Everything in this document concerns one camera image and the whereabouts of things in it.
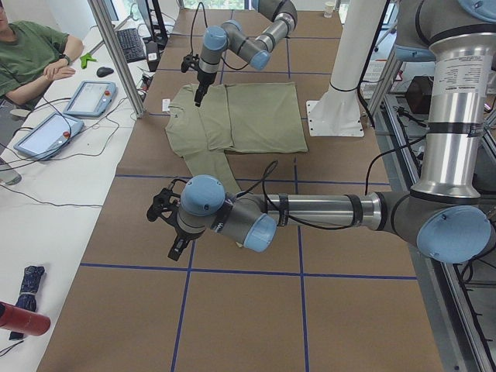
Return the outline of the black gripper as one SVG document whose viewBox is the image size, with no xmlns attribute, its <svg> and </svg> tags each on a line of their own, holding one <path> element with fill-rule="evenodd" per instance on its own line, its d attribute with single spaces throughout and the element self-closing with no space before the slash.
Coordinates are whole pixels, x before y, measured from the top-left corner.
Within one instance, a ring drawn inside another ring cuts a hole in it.
<svg viewBox="0 0 496 372">
<path fill-rule="evenodd" d="M 185 231 L 183 229 L 175 229 L 175 231 L 176 231 L 176 238 L 167 255 L 167 257 L 172 260 L 179 260 L 182 251 L 188 246 L 188 244 L 192 240 L 198 239 L 205 232 L 204 229 L 200 230 L 199 232 L 193 232 L 193 233 Z"/>
<path fill-rule="evenodd" d="M 202 100 L 205 99 L 205 96 L 208 94 L 208 88 L 214 84 L 214 74 L 199 70 L 197 79 L 199 82 L 198 88 L 201 91 L 198 89 L 195 93 L 195 106 L 200 107 Z"/>
</svg>

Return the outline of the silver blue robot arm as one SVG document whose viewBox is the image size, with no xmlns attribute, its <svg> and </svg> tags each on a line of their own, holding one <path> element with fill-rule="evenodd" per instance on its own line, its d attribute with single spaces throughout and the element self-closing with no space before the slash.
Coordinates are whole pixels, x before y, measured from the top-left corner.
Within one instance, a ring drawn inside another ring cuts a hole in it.
<svg viewBox="0 0 496 372">
<path fill-rule="evenodd" d="M 391 233 L 425 257 L 461 264 L 491 251 L 495 228 L 473 186 L 488 74 L 495 53 L 493 1 L 408 1 L 399 12 L 400 46 L 436 62 L 419 180 L 407 191 L 363 195 L 230 194 L 210 175 L 187 181 L 164 208 L 177 260 L 206 229 L 261 252 L 276 229 L 364 226 Z"/>
<path fill-rule="evenodd" d="M 258 71 L 263 70 L 276 45 L 288 37 L 296 28 L 298 14 L 291 1 L 253 1 L 252 6 L 271 24 L 256 38 L 250 39 L 235 20 L 228 20 L 220 26 L 209 26 L 203 36 L 201 53 L 184 58 L 181 69 L 197 71 L 199 86 L 194 102 L 200 106 L 208 88 L 214 84 L 222 55 L 231 50 L 239 58 Z"/>
</svg>

